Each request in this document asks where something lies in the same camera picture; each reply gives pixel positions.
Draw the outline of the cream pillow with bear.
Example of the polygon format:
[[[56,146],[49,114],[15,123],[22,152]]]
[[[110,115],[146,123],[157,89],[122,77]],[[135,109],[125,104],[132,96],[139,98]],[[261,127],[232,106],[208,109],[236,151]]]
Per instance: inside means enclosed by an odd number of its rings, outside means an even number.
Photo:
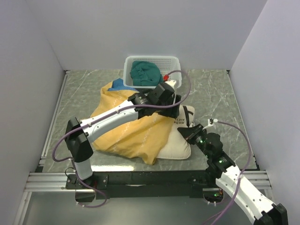
[[[195,109],[189,105],[181,105],[179,116],[175,119],[169,133],[166,145],[157,155],[158,159],[184,160],[191,156],[191,147],[179,133],[177,128],[190,128],[194,126]]]

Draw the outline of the blue yellow Pikachu pillowcase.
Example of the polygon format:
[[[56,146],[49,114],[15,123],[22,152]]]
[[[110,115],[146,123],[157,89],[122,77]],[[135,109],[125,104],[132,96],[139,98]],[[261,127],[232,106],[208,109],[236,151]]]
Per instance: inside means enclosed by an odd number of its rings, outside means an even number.
[[[108,83],[101,88],[99,105],[91,117],[120,105],[136,92],[126,89],[120,78]],[[144,163],[152,165],[166,145],[174,121],[173,118],[154,113],[121,125],[103,134],[92,144],[95,150],[127,158],[141,158]]]

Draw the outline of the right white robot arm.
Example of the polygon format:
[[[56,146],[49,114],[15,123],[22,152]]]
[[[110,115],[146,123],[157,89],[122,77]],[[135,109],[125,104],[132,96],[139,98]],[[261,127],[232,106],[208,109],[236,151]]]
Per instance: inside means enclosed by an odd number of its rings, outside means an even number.
[[[218,186],[231,197],[253,225],[286,225],[287,210],[263,195],[223,151],[220,135],[207,132],[201,124],[180,127],[178,132],[191,145],[196,145],[207,158],[206,183]]]

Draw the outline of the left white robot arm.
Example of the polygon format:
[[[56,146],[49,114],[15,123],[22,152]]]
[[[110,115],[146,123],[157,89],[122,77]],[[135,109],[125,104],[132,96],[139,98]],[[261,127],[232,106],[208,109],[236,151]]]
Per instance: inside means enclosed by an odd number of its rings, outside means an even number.
[[[175,96],[178,85],[176,80],[159,84],[147,94],[138,92],[120,105],[100,115],[79,121],[70,119],[67,124],[65,143],[73,158],[77,172],[77,183],[89,188],[94,182],[90,158],[93,155],[91,143],[101,135],[127,122],[139,120],[154,113],[175,117],[180,97]]]

